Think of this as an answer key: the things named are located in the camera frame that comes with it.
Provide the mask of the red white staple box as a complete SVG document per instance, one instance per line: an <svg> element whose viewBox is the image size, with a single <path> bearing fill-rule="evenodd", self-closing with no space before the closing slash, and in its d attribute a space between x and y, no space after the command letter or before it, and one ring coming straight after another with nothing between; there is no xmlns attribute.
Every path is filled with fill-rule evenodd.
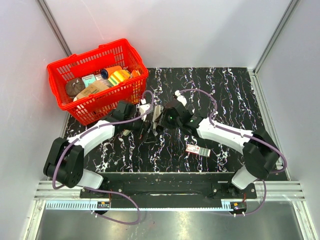
<svg viewBox="0 0 320 240"><path fill-rule="evenodd" d="M192 145L192 144L187 144L186 145L186 152L200 155L202 157L209 157L211 154L211 150L208 148L200 147L198 145Z"/></svg>

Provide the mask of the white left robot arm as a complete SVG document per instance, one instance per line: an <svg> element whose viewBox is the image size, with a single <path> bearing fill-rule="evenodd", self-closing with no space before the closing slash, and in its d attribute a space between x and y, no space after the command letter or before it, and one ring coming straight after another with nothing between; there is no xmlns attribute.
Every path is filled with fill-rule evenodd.
<svg viewBox="0 0 320 240"><path fill-rule="evenodd" d="M108 185L103 182L102 175L85 169L85 156L122 131L139 131L150 108L149 103L136 107L121 100L115 109L86 131L69 138L56 138L43 167L44 175L68 188L90 188L96 197L103 198L109 190Z"/></svg>

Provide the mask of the beige black stapler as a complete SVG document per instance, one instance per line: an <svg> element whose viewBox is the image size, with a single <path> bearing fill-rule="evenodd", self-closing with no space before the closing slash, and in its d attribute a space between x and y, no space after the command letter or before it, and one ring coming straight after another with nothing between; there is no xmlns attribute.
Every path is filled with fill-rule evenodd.
<svg viewBox="0 0 320 240"><path fill-rule="evenodd" d="M164 107L162 105L155 105L152 111L144 115L142 119L142 125L140 128L141 141L146 141L148 137L157 137L163 131L163 127L159 125L159 121L162 115Z"/></svg>

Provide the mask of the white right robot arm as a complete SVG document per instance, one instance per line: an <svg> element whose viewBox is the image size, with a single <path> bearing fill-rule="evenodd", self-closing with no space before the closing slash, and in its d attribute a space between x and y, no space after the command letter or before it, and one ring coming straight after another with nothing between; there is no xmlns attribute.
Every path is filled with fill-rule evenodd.
<svg viewBox="0 0 320 240"><path fill-rule="evenodd" d="M173 101L163 109L158 124L165 129L180 129L185 135L220 143L242 154L244 165L227 186L228 194L239 198L255 180L266 180L280 157L280 151L264 129L256 132L214 122L210 117L190 113Z"/></svg>

